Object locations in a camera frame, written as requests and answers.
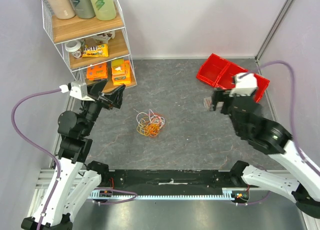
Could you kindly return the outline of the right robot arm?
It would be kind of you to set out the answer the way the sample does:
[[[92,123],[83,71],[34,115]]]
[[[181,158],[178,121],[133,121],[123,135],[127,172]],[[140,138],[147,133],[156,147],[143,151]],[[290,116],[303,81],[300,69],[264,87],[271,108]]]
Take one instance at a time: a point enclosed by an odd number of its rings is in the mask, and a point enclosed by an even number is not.
[[[257,173],[253,166],[229,174],[235,187],[244,183],[267,188],[291,200],[303,213],[320,217],[320,168],[297,146],[293,135],[280,123],[263,116],[262,106],[250,96],[231,96],[231,90],[215,89],[210,110],[222,103],[220,112],[229,116],[235,134],[255,150],[269,156],[294,177],[285,180],[267,173]]]

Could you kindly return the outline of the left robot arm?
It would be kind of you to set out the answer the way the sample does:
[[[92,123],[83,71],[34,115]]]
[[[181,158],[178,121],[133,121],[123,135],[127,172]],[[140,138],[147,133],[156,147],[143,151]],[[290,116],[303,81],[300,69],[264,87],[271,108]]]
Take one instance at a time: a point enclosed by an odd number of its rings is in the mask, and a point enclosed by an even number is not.
[[[125,84],[104,93],[106,84],[107,80],[92,85],[74,81],[57,89],[80,100],[82,108],[79,113],[65,111],[58,118],[57,132],[61,143],[57,156],[53,158],[55,170],[40,206],[32,216],[23,219],[23,230],[72,229],[77,213],[91,192],[109,183],[108,165],[93,161],[87,166],[80,183],[72,188],[91,149],[93,141],[88,136],[101,110],[119,109],[123,102]]]

